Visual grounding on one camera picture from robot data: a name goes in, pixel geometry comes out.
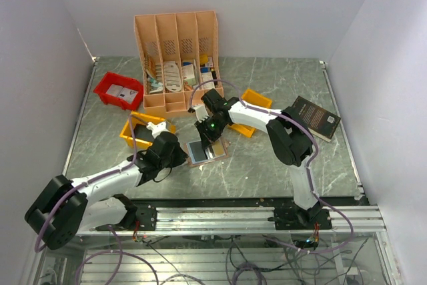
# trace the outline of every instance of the perforated grille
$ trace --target perforated grille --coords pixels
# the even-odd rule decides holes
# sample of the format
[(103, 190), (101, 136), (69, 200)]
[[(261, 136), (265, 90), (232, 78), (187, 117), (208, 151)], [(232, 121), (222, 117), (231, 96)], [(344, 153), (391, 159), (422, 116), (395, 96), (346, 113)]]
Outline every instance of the perforated grille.
[(211, 39), (208, 37), (199, 38), (199, 50), (201, 53), (207, 53), (211, 49)]
[(175, 41), (174, 40), (164, 40), (163, 48), (165, 49), (166, 55), (175, 55)]
[(193, 39), (181, 39), (181, 50), (182, 53), (193, 53)]
[(159, 50), (157, 49), (157, 43), (155, 41), (147, 41), (144, 43), (145, 52), (149, 56), (158, 56)]

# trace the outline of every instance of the yellow bin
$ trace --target yellow bin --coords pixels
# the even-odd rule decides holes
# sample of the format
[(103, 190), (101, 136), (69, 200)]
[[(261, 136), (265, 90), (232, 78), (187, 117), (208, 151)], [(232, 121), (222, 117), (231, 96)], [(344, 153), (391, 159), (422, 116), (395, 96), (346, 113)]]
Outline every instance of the yellow bin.
[[(252, 105), (257, 105), (264, 108), (270, 108), (273, 104), (273, 101), (270, 98), (267, 98), (250, 88), (246, 89), (246, 91), (242, 95), (242, 99), (244, 101), (247, 101), (248, 103), (251, 103)], [(248, 138), (251, 138), (251, 136), (256, 131), (256, 129), (253, 127), (241, 125), (239, 123), (234, 123), (230, 127)]]
[[(157, 125), (158, 123), (161, 123), (162, 121), (166, 121), (167, 122), (167, 130), (169, 130), (171, 133), (176, 132), (176, 127), (164, 118), (154, 117), (154, 116), (146, 115), (144, 113), (138, 113), (136, 111), (131, 112), (131, 115), (135, 115), (135, 116), (141, 118), (142, 120), (146, 121), (147, 123), (150, 121), (151, 123), (153, 123), (155, 125)], [(144, 123), (142, 123), (138, 119), (132, 118), (133, 128), (135, 128), (135, 126), (139, 123), (141, 125), (145, 125)], [(132, 140), (131, 128), (129, 126), (129, 120), (126, 121), (125, 127), (123, 127), (123, 129), (121, 130), (120, 137), (123, 138), (130, 147), (133, 147), (133, 140)], [(136, 146), (138, 148), (147, 149), (151, 145), (153, 145), (153, 143), (151, 143), (150, 141), (145, 141), (142, 139), (136, 139)]]

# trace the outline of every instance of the black book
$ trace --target black book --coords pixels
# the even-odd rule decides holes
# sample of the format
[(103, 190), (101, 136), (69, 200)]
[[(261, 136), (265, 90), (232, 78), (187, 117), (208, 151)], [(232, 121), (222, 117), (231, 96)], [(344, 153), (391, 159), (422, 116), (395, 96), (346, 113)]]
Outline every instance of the black book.
[(331, 141), (341, 118), (315, 103), (298, 96), (292, 105), (301, 116), (312, 134)]

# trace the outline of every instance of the table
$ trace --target table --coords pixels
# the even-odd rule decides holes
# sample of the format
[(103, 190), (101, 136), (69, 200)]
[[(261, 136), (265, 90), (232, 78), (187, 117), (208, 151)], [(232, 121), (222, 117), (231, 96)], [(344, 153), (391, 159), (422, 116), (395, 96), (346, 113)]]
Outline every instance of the table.
[[(141, 79), (139, 57), (100, 57), (95, 63), (90, 92), (77, 135), (70, 150), (66, 175), (69, 179), (106, 170), (127, 156), (132, 149), (119, 137), (129, 111), (104, 105), (93, 89), (105, 72)], [(272, 108), (292, 105), (298, 95), (336, 111), (322, 64), (317, 59), (220, 58), (220, 73), (241, 88), (250, 87), (271, 98)], [(237, 95), (225, 87), (226, 98)], [(198, 139), (195, 116), (171, 119), (177, 127), (181, 145)], [(162, 183), (146, 183), (126, 191), (129, 198), (261, 198), (293, 196), (287, 167), (274, 155), (268, 135), (256, 131), (251, 138), (227, 128), (223, 137), (230, 142), (230, 156), (200, 168), (173, 169)], [(359, 196), (357, 171), (348, 142), (340, 126), (332, 141), (316, 138), (320, 154), (312, 164), (315, 183), (321, 196)]]

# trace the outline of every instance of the white wall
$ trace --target white wall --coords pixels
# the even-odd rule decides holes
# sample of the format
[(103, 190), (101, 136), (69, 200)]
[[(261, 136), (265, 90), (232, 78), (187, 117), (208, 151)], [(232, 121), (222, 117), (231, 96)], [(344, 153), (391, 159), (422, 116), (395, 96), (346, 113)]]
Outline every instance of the white wall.
[(220, 54), (331, 57), (364, 0), (64, 0), (94, 55), (137, 55), (133, 16), (215, 9)]
[(330, 60), (330, 76), (407, 284), (425, 284), (427, 0), (366, 0)]
[(91, 65), (61, 0), (0, 0), (2, 284), (24, 272), (35, 236), (24, 214), (62, 171)]

